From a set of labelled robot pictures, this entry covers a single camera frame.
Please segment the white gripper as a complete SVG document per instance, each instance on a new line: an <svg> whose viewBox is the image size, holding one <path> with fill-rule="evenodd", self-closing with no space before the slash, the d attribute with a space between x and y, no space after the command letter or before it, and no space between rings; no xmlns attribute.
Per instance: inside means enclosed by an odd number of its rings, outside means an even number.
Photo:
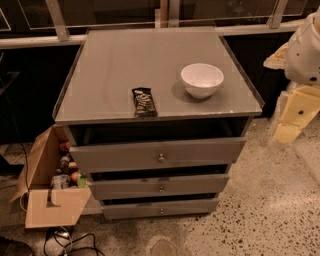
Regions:
<svg viewBox="0 0 320 256"><path fill-rule="evenodd" d="M314 117L320 112L320 88L301 86L294 89L287 99L274 139L282 144L290 144L300 135Z"/></svg>

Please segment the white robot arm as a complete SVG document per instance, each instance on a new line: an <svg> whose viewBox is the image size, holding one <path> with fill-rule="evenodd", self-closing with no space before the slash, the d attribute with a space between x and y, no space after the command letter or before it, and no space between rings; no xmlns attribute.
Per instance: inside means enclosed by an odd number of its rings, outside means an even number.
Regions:
<svg viewBox="0 0 320 256"><path fill-rule="evenodd" d="M320 112L320 7L263 66L283 69L286 78L297 84L287 95L274 134L278 143L292 143Z"/></svg>

